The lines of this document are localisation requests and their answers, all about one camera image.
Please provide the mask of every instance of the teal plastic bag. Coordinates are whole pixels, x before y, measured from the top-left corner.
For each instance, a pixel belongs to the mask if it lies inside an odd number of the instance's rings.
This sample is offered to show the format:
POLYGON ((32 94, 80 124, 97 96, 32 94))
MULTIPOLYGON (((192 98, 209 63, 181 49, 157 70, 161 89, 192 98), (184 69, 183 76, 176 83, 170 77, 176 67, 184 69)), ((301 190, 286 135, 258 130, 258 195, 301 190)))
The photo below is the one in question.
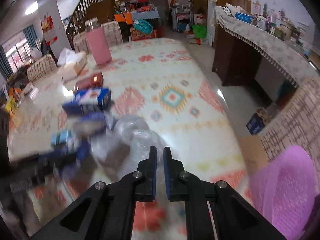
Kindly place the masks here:
POLYGON ((133 27, 135 27, 138 31, 141 31, 144 34, 150 34, 153 31, 152 25, 146 20, 137 20, 133 23, 133 27))
POLYGON ((193 34, 196 38, 205 39, 207 37, 207 27, 203 25, 193 25, 193 34))

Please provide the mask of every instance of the screw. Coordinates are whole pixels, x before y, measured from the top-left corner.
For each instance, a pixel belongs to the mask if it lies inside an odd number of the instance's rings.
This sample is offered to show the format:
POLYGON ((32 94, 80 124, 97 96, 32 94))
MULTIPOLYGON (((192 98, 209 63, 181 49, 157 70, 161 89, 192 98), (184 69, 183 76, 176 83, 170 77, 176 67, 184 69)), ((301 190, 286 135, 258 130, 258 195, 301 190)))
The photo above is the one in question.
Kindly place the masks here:
POLYGON ((104 183, 99 181, 96 184, 94 184, 95 189, 103 189, 104 188, 104 183))
POLYGON ((187 177, 189 177, 189 175, 190 175, 190 173, 187 171, 180 172, 180 177, 182 177, 182 178, 187 178, 187 177))
POLYGON ((225 188, 227 186, 227 183, 224 180, 219 180, 217 182, 217 185, 219 188, 225 188))
POLYGON ((141 178, 142 177, 142 172, 141 171, 135 171, 134 173, 132 173, 132 176, 134 176, 135 178, 141 178))

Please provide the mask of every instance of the dining table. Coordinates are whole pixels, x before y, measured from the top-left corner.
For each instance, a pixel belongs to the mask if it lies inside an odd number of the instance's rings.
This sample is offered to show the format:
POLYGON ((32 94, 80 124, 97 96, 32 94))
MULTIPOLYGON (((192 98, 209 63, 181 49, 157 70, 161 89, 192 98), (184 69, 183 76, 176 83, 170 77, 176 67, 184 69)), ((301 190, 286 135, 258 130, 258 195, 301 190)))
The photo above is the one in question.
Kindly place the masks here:
MULTIPOLYGON (((77 120, 67 116, 61 106, 73 98, 76 82, 102 72, 103 86, 111 90, 114 104, 110 112, 114 117, 143 117, 186 171, 209 182, 225 180, 252 203, 227 103, 218 87, 209 84, 183 43, 159 38, 123 43, 110 47, 110 51, 112 61, 104 65, 97 65, 93 56, 87 55, 87 64, 72 81, 64 83, 52 73, 32 83, 32 92, 10 121, 9 160, 50 150, 52 134, 71 129, 77 120)), ((28 190, 40 226, 97 181, 111 183, 92 159, 82 163, 80 172, 71 179, 51 177, 46 185, 28 190)), ((132 239, 179 240, 186 239, 186 235, 183 202, 169 202, 165 191, 151 203, 137 202, 132 239)))

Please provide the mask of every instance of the green bag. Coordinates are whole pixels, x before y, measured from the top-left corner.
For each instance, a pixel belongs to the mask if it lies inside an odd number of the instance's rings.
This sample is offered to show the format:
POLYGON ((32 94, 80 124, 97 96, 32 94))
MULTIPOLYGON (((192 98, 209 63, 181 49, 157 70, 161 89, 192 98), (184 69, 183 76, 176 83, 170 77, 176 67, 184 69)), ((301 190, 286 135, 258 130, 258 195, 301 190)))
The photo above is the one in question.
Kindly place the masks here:
POLYGON ((193 33, 196 38, 205 39, 207 37, 207 27, 203 25, 193 25, 193 33))

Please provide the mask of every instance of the staircase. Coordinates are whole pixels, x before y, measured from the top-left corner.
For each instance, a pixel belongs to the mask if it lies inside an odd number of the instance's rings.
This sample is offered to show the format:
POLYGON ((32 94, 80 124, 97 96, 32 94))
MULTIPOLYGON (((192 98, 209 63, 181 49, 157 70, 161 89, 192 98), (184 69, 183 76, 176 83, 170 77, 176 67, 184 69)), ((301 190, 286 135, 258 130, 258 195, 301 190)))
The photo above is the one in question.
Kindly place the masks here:
POLYGON ((74 49, 73 37, 85 30, 84 23, 87 20, 97 17, 100 24, 111 21, 115 14, 115 5, 115 0, 100 2, 98 0, 80 0, 66 28, 71 48, 74 49))

